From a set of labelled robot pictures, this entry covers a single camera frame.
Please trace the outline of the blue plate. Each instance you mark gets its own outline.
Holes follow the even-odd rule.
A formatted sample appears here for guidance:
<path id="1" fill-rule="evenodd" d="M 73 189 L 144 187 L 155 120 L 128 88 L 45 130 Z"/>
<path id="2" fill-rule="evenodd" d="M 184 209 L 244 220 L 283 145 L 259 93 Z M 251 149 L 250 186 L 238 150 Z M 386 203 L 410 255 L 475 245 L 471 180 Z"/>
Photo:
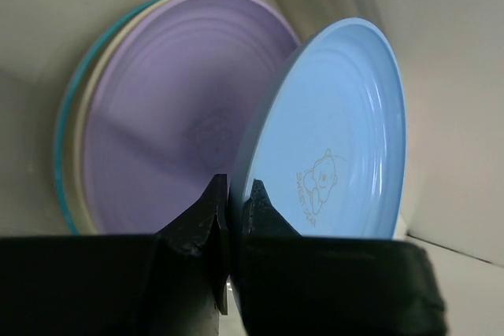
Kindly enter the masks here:
<path id="1" fill-rule="evenodd" d="M 373 23 L 347 18 L 300 46 L 260 99 L 230 180 L 238 227 L 254 180 L 301 235 L 392 239 L 406 170 L 402 77 Z"/>

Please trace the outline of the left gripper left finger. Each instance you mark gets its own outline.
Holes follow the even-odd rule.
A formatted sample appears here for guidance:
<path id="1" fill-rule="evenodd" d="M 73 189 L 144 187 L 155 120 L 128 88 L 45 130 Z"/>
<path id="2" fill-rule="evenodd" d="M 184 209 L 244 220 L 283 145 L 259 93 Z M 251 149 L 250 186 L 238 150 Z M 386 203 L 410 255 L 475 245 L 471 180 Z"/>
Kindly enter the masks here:
<path id="1" fill-rule="evenodd" d="M 228 311 L 228 183 L 154 234 L 1 240 L 4 335 L 216 335 Z"/>

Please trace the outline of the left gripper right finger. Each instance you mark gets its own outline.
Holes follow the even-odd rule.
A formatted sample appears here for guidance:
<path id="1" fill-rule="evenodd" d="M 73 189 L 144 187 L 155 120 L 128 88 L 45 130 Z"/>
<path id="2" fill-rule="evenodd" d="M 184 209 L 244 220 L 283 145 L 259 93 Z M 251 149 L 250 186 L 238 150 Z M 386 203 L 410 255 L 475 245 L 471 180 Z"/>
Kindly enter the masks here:
<path id="1" fill-rule="evenodd" d="M 409 242 L 307 237 L 261 181 L 243 209 L 235 292 L 249 335 L 445 335 L 427 252 Z"/>

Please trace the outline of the cream plate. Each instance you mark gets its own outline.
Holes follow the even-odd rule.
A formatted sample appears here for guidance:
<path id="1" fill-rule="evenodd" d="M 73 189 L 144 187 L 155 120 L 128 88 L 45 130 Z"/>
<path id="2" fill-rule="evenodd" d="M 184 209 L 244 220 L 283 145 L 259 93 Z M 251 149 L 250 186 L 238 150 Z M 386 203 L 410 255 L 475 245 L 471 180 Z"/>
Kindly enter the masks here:
<path id="1" fill-rule="evenodd" d="M 68 197 L 69 211 L 76 224 L 78 234 L 97 234 L 98 228 L 87 208 L 83 181 L 83 144 L 87 117 L 91 102 L 111 57 L 133 28 L 149 13 L 170 0 L 153 0 L 133 10 L 119 20 L 89 50 L 90 62 L 84 68 L 79 81 L 75 104 L 72 105 L 69 125 L 65 137 L 65 159 L 63 166 L 64 189 Z"/>

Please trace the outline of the white watermelon pattern plate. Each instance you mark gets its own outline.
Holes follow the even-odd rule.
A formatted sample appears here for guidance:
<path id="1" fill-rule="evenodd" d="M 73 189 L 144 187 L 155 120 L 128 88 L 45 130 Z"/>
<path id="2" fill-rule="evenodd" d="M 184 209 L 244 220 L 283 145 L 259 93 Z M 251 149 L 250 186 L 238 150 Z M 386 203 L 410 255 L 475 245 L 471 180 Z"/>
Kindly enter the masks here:
<path id="1" fill-rule="evenodd" d="M 84 81 L 85 75 L 94 67 L 96 59 L 108 46 L 110 40 L 135 16 L 159 1 L 161 0 L 149 0 L 148 2 L 144 2 L 129 13 L 124 14 L 105 30 L 83 55 L 62 96 L 54 127 L 52 169 L 56 199 L 65 222 L 73 235 L 96 234 L 97 231 L 89 212 L 86 209 L 79 210 L 75 205 L 72 206 L 69 192 L 65 189 L 65 153 L 69 151 L 69 148 L 65 146 L 65 142 L 70 136 L 69 125 L 72 106 L 78 98 L 78 92 Z"/>

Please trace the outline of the purple plate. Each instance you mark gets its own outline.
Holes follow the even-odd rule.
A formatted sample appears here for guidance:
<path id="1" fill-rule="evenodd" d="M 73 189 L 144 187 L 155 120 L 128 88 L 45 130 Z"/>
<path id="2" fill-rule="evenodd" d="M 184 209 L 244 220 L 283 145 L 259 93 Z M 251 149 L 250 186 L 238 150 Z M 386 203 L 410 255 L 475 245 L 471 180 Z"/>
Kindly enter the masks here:
<path id="1" fill-rule="evenodd" d="M 231 172 L 258 100 L 298 44 L 260 0 L 165 0 L 141 16 L 113 45 L 83 133 L 98 230 L 156 232 Z"/>

